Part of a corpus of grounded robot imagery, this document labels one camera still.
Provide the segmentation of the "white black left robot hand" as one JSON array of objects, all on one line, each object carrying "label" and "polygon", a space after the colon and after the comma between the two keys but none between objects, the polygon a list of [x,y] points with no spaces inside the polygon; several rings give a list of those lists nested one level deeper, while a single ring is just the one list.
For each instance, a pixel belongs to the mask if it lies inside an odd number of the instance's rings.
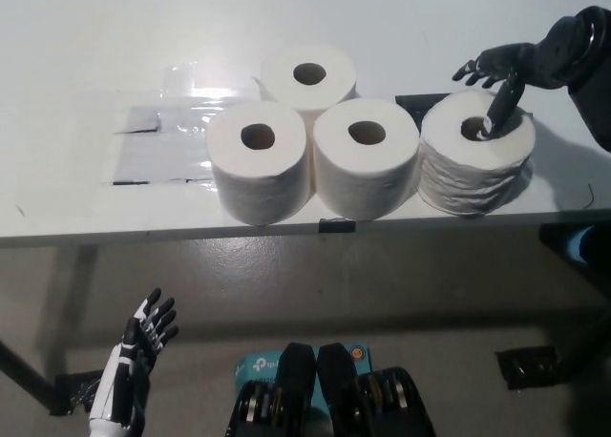
[{"label": "white black left robot hand", "polygon": [[150,375],[161,351],[179,333],[175,300],[160,302],[156,288],[128,319],[105,365],[89,414],[92,437],[140,436]]}]

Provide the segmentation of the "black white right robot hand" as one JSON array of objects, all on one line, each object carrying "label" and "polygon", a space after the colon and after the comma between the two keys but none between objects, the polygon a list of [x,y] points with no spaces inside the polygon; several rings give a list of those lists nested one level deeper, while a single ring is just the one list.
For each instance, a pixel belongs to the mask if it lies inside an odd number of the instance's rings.
[{"label": "black white right robot hand", "polygon": [[610,145],[610,11],[591,6],[560,18],[537,43],[513,43],[483,51],[453,75],[467,86],[484,89],[501,84],[478,135],[501,136],[527,86],[543,90],[566,88],[591,135],[603,148]]}]

